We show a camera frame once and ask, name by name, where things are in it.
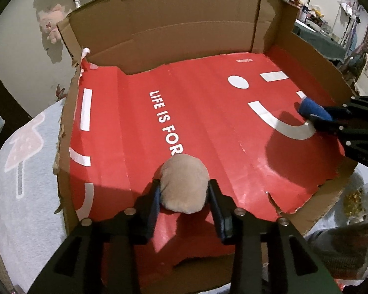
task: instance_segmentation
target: metal bolt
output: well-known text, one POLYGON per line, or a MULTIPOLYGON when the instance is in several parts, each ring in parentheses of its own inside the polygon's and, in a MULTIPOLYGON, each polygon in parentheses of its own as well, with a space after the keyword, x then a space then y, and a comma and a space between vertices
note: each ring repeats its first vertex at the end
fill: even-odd
POLYGON ((133 216, 136 213, 136 209, 135 208, 126 208, 124 210, 124 213, 126 216, 133 216))
POLYGON ((240 216, 240 217, 242 217, 243 215, 245 215, 245 212, 246 211, 243 208, 236 208, 236 209, 234 209, 235 215, 240 216))
POLYGON ((92 224, 92 221, 90 218, 84 218, 82 221, 81 221, 81 225, 83 227, 89 227, 90 225, 92 224))
POLYGON ((279 218, 278 223, 286 227, 287 225, 289 225, 289 220, 287 218, 279 218))

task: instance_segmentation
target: red surface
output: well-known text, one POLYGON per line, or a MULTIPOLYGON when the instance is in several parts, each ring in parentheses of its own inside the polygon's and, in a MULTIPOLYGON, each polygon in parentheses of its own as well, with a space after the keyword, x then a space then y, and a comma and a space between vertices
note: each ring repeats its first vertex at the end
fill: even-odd
MULTIPOLYGON (((75 209, 83 204, 84 183, 94 183, 90 218, 104 220, 133 205, 158 168, 171 156, 162 128, 174 125, 184 153, 198 157, 224 194, 258 218, 277 214, 265 191, 285 212, 294 212, 318 185, 336 175, 342 160, 335 138, 314 134, 295 140, 275 131, 248 106, 260 101, 275 117, 299 126, 297 91, 332 105, 329 95, 281 49, 269 54, 230 54, 160 66, 127 76, 117 67, 90 69, 79 82, 79 99, 71 147, 91 157, 91 167, 71 160, 71 192, 75 209), (237 60, 251 58, 251 62, 237 60), (283 70, 290 78, 266 82, 259 74, 283 70), (249 83, 238 89, 228 83, 239 75, 249 83), (83 88, 92 89, 90 131, 79 128, 83 88), (151 92, 159 91, 165 107, 154 109, 151 92), (160 123, 157 113, 168 111, 160 123)), ((163 210, 155 236, 136 248, 142 285, 171 270, 188 257, 232 253, 217 239, 206 208, 193 215, 163 210)))

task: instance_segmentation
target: brown plush object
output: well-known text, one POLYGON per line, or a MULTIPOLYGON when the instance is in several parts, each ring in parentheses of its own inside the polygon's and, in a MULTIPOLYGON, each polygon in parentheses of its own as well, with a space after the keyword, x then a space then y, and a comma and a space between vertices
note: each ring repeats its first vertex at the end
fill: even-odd
POLYGON ((161 204, 168 210, 191 214, 206 203, 209 174, 195 157, 176 154, 161 168, 161 204))

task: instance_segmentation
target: pink stuffed animal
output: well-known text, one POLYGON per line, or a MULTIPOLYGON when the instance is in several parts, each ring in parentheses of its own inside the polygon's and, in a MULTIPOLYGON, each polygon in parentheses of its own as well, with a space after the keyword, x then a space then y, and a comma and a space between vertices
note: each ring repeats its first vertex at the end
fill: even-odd
POLYGON ((61 35, 56 24, 67 16, 65 13, 65 7, 61 6, 60 4, 56 4, 56 6, 48 12, 40 11, 38 16, 39 25, 42 31, 48 33, 47 39, 53 44, 55 44, 57 41, 60 41, 61 35))

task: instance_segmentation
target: white oval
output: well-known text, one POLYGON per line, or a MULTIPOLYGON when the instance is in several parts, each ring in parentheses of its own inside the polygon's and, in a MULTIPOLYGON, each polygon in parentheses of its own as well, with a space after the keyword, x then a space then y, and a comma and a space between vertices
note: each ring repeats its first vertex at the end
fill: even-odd
POLYGON ((230 85, 241 89, 246 89, 250 86, 245 78, 236 75, 229 76, 228 82, 230 83, 230 85))

